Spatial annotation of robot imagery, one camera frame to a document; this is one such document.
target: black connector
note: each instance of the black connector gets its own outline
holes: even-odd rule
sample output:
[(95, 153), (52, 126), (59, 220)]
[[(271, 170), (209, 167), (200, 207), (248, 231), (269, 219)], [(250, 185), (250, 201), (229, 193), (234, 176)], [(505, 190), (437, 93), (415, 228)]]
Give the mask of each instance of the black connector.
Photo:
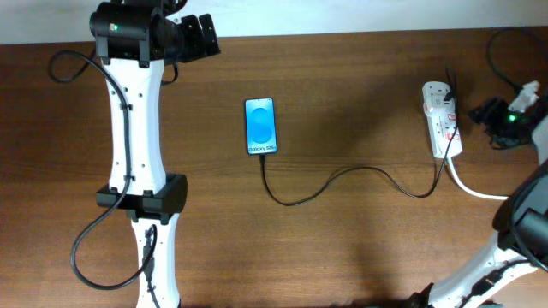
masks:
[[(148, 256), (152, 249), (152, 240), (151, 237), (153, 235), (152, 228), (148, 229), (145, 234), (146, 242), (145, 246), (143, 247), (143, 263), (145, 262), (145, 257)], [(154, 257), (151, 258), (149, 263), (146, 265), (145, 270), (143, 270), (143, 273), (145, 273), (145, 279), (146, 281), (152, 281), (152, 272), (154, 271)]]

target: white power strip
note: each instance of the white power strip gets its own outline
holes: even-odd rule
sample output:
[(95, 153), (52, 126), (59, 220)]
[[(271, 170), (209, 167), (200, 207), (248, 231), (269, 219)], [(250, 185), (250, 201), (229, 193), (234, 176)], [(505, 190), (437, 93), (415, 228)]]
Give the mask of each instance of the white power strip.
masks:
[[(450, 91), (447, 84), (438, 81), (426, 82), (422, 87), (423, 108), (428, 119), (432, 153), (435, 158), (444, 158), (449, 141), (455, 132), (455, 100), (448, 98)], [(461, 135), (457, 129), (447, 157), (453, 157), (461, 152)]]

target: smartphone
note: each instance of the smartphone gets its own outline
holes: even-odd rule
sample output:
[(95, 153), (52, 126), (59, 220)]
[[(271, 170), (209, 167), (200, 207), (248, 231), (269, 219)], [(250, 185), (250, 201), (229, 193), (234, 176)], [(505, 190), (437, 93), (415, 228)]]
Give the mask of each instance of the smartphone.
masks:
[(248, 99), (245, 102), (247, 154), (277, 152), (276, 119), (272, 98)]

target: black cable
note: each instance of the black cable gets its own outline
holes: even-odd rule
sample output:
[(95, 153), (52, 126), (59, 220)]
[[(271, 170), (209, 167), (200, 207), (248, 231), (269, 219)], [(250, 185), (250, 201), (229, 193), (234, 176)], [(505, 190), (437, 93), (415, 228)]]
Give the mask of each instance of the black cable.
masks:
[(110, 76), (109, 73), (107, 73), (103, 68), (101, 68), (99, 66), (99, 64), (97, 64), (92, 58), (90, 58), (88, 56), (85, 56), (85, 55), (83, 55), (83, 54), (81, 54), (80, 52), (77, 52), (77, 51), (61, 50), (61, 51), (58, 51), (55, 55), (53, 55), (51, 57), (51, 59), (48, 63), (48, 75), (55, 82), (59, 82), (59, 83), (70, 82), (70, 81), (74, 80), (75, 78), (77, 78), (78, 76), (80, 76), (80, 74), (83, 73), (83, 71), (86, 70), (86, 68), (87, 68), (87, 66), (85, 65), (84, 67), (82, 67), (78, 71), (78, 73), (73, 75), (71, 78), (60, 80), (53, 74), (53, 64), (55, 63), (55, 61), (60, 56), (74, 56), (74, 57), (80, 58), (80, 59), (82, 59), (86, 62), (86, 65), (91, 65), (92, 67), (97, 69), (109, 81), (110, 85), (114, 88), (114, 91), (116, 92), (116, 94), (120, 98), (120, 108), (122, 109), (122, 113), (123, 113), (124, 149), (125, 149), (125, 157), (126, 157), (126, 175), (125, 175), (124, 187), (122, 189), (122, 193), (120, 194), (120, 197), (118, 198), (118, 200), (108, 210), (106, 210), (97, 219), (95, 219), (86, 228), (84, 228), (84, 230), (80, 233), (80, 235), (78, 235), (78, 237), (74, 241), (74, 244), (73, 244), (72, 249), (70, 251), (70, 265), (72, 266), (72, 270), (74, 271), (74, 274), (76, 275), (76, 277), (78, 277), (78, 279), (80, 281), (85, 283), (87, 286), (93, 287), (93, 288), (98, 289), (98, 290), (116, 290), (116, 289), (119, 289), (121, 287), (126, 287), (128, 284), (130, 284), (131, 282), (133, 282), (137, 278), (139, 278), (139, 275), (143, 272), (144, 268), (150, 262), (152, 256), (154, 255), (154, 249), (156, 248), (157, 229), (156, 229), (155, 225), (152, 225), (152, 230), (149, 230), (149, 232), (154, 233), (154, 241), (152, 242), (152, 248), (150, 250), (150, 253), (146, 256), (146, 259), (143, 262), (143, 264), (141, 265), (140, 269), (138, 269), (137, 272), (135, 272), (135, 274), (133, 274), (131, 277), (129, 277), (129, 279), (127, 279), (126, 281), (123, 281), (123, 282), (115, 284), (115, 285), (110, 285), (110, 286), (100, 285), (100, 284), (97, 284), (97, 283), (94, 283), (94, 282), (88, 280), (85, 276), (83, 276), (82, 273), (80, 272), (80, 270), (78, 269), (77, 264), (76, 264), (76, 251), (78, 250), (78, 246), (80, 245), (80, 243), (82, 242), (84, 237), (86, 237), (86, 235), (95, 226), (100, 224), (108, 215), (110, 215), (116, 208), (118, 208), (118, 206), (124, 200), (124, 198), (126, 197), (126, 195), (128, 193), (129, 185), (131, 183), (131, 154), (130, 154), (130, 150), (129, 150), (128, 103), (126, 101), (126, 98), (123, 96), (122, 90), (120, 89), (118, 84), (114, 81), (112, 76)]
[(160, 308), (160, 304), (158, 303), (158, 300), (156, 299), (156, 294), (154, 293), (154, 286), (152, 285), (152, 281), (148, 282), (148, 292), (150, 292), (152, 296), (152, 301), (154, 302), (154, 305), (156, 308)]
[[(495, 269), (493, 272), (490, 273), (490, 275), (491, 275), (491, 274), (496, 274), (496, 275), (498, 275), (498, 276), (502, 279), (502, 276), (504, 275), (504, 273), (505, 273), (507, 270), (513, 268), (513, 267), (516, 266), (516, 265), (519, 265), (519, 264), (528, 264), (528, 263), (530, 263), (529, 260), (516, 260), (516, 261), (508, 262), (508, 263), (506, 263), (502, 268), (500, 268), (500, 269)], [(485, 294), (486, 290), (483, 290), (481, 287), (477, 287), (477, 288), (476, 288), (476, 286), (478, 286), (478, 285), (479, 285), (481, 282), (483, 282), (485, 279), (486, 279), (486, 277), (481, 278), (478, 282), (476, 282), (476, 284), (474, 284), (474, 285), (472, 286), (472, 290), (470, 290), (470, 294), (467, 295), (467, 296), (465, 296), (465, 297), (462, 299), (462, 302), (461, 302), (461, 304), (459, 305), (458, 308), (464, 308), (464, 306), (465, 306), (466, 304), (468, 304), (468, 302), (470, 301), (470, 299), (472, 299), (472, 297)]]
[(296, 205), (303, 205), (311, 200), (313, 200), (314, 198), (318, 197), (321, 193), (324, 192), (325, 189), (327, 189), (327, 187), (329, 187), (329, 185), (334, 181), (336, 180), (339, 176), (341, 175), (344, 175), (344, 174), (347, 174), (348, 172), (352, 172), (352, 171), (356, 171), (356, 170), (362, 170), (362, 169), (370, 169), (370, 170), (374, 170), (374, 171), (377, 171), (377, 172), (380, 172), (381, 174), (385, 175), (391, 182), (392, 184), (394, 184), (394, 186), (402, 193), (405, 193), (406, 195), (408, 195), (409, 197), (411, 198), (427, 198), (429, 197), (430, 195), (432, 195), (432, 193), (434, 193), (434, 190), (436, 190), (436, 186), (438, 185), (439, 183), (439, 180), (441, 178), (441, 174), (444, 172), (444, 165), (445, 165), (445, 162), (447, 162), (447, 155), (449, 154), (449, 148), (451, 146), (451, 143), (453, 142), (453, 138), (455, 137), (456, 135), (456, 130), (458, 129), (458, 108), (457, 108), (457, 87), (456, 87), (456, 74), (455, 74), (455, 71), (450, 69), (450, 68), (447, 68), (445, 69), (445, 74), (447, 76), (447, 80), (449, 82), (449, 86), (450, 86), (450, 93), (452, 93), (452, 97), (453, 99), (455, 100), (455, 117), (456, 117), (456, 121), (455, 121), (455, 133), (453, 133), (453, 135), (451, 136), (451, 139), (449, 140), (449, 143), (447, 144), (447, 150), (445, 150), (445, 155), (444, 155), (444, 160), (442, 161), (442, 165), (441, 167), (439, 168), (439, 171), (438, 171), (438, 174), (436, 175), (436, 177), (434, 178), (434, 182), (432, 183), (432, 186), (430, 187), (430, 190), (428, 190), (428, 192), (426, 193), (423, 193), (421, 195), (415, 195), (415, 194), (412, 194), (411, 192), (408, 192), (407, 190), (405, 190), (402, 186), (400, 186), (396, 180), (394, 180), (394, 178), (392, 178), (388, 172), (382, 170), (381, 168), (377, 168), (377, 167), (373, 167), (373, 166), (358, 166), (358, 167), (353, 167), (353, 168), (349, 168), (349, 169), (345, 169), (343, 171), (340, 171), (339, 173), (333, 175), (331, 178), (329, 178), (327, 180), (327, 182), (313, 195), (311, 195), (310, 197), (307, 197), (307, 198), (304, 198), (302, 200), (299, 200), (299, 201), (294, 201), (294, 202), (283, 202), (281, 201), (280, 199), (276, 198), (276, 196), (274, 196), (274, 194), (272, 193), (270, 187), (268, 186), (268, 181), (266, 180), (266, 171), (265, 171), (265, 166), (266, 166), (266, 156), (265, 155), (260, 155), (259, 156), (259, 161), (260, 161), (260, 169), (261, 169), (261, 174), (262, 174), (262, 178), (263, 178), (263, 184), (265, 185), (265, 189), (266, 189), (266, 192), (268, 193), (268, 195), (271, 197), (272, 200), (274, 200), (276, 203), (280, 204), (280, 205), (283, 205), (283, 206), (296, 206)]
[[(89, 56), (87, 58), (89, 59), (93, 59), (95, 57), (95, 47), (93, 47), (93, 50), (92, 52), (89, 54)], [(57, 59), (57, 57), (54, 55), (51, 57), (50, 59), (50, 62), (48, 63), (48, 75), (50, 76), (50, 78), (57, 82), (57, 83), (69, 83), (73, 80), (75, 80), (76, 78), (80, 77), (80, 75), (82, 75), (87, 67), (89, 66), (89, 62), (86, 62), (79, 70), (78, 72), (76, 72), (76, 74), (72, 75), (71, 77), (69, 78), (66, 78), (66, 79), (58, 79), (54, 74), (53, 74), (53, 63), (55, 62), (55, 60)]]
[(518, 247), (520, 248), (521, 252), (526, 255), (526, 257), (531, 262), (532, 266), (539, 267), (543, 271), (548, 273), (548, 266), (546, 264), (543, 264), (530, 250), (527, 248), (527, 245), (523, 242), (523, 239), (515, 229), (515, 225), (517, 221), (515, 220), (515, 213), (517, 212), (518, 205), (521, 205), (525, 198), (529, 195), (529, 193), (534, 189), (534, 187), (544, 178), (544, 176), (540, 176), (533, 181), (531, 181), (526, 187), (524, 187), (518, 195), (515, 197), (515, 199), (512, 201), (510, 205), (510, 233), (514, 236), (515, 242), (517, 243)]
[(163, 81), (160, 83), (161, 86), (167, 86), (167, 85), (170, 85), (172, 83), (174, 83), (177, 78), (179, 78), (179, 67), (177, 66), (177, 63), (173, 63), (173, 73), (174, 73), (174, 76), (173, 76), (173, 80), (172, 81)]
[(534, 34), (533, 32), (531, 32), (530, 30), (524, 27), (505, 27), (496, 31), (491, 36), (491, 38), (489, 38), (489, 42), (487, 43), (487, 49), (486, 49), (487, 62), (489, 63), (489, 66), (491, 67), (495, 75), (497, 75), (500, 79), (502, 79), (504, 82), (509, 84), (514, 89), (514, 91), (519, 94), (523, 86), (516, 84), (514, 81), (510, 80), (510, 78), (508, 78), (505, 74), (503, 74), (500, 70), (498, 70), (498, 68), (495, 66), (495, 63), (493, 62), (492, 54), (491, 54), (491, 48), (495, 39), (498, 38), (501, 34), (506, 32), (511, 32), (511, 31), (517, 31), (517, 32), (523, 33), (529, 38), (531, 38), (540, 47), (540, 50), (542, 52), (542, 55), (546, 63), (548, 63), (548, 52), (546, 51), (545, 44), (542, 42), (542, 40), (540, 40), (540, 38), (536, 34)]

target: wooden table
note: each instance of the wooden table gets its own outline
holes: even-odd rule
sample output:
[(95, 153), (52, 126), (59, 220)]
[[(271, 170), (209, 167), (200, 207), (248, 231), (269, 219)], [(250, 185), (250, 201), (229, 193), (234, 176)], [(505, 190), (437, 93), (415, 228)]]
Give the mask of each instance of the wooden table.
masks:
[[(548, 28), (535, 31), (546, 37)], [(461, 109), (512, 89), (487, 66), (493, 30), (223, 38), (223, 54), (180, 65), (160, 95), (164, 166), (188, 176), (176, 233), (177, 285), (185, 305), (349, 305), (406, 299), (444, 279), (486, 242), (499, 202), (472, 197), (445, 174), (417, 200), (373, 172), (345, 175), (312, 203), (284, 208), (266, 195), (259, 159), (246, 153), (242, 104), (272, 97), (279, 152), (268, 177), (277, 196), (303, 198), (344, 166), (386, 169), (414, 193), (432, 184), (432, 150), (421, 87), (458, 72)], [(546, 84), (546, 66), (510, 34), (494, 55), (519, 82)], [(110, 107), (104, 78), (70, 85), (45, 72), (60, 49), (92, 44), (0, 46), (1, 307), (132, 307), (137, 283), (116, 292), (86, 287), (69, 251), (99, 213), (94, 193), (110, 176)], [(70, 74), (80, 62), (59, 63)], [(493, 151), (483, 127), (462, 117), (462, 180), (511, 193), (537, 165), (532, 147)], [(137, 266), (133, 231), (119, 211), (84, 240), (82, 271), (115, 283)], [(495, 296), (507, 307), (545, 307), (537, 271)]]

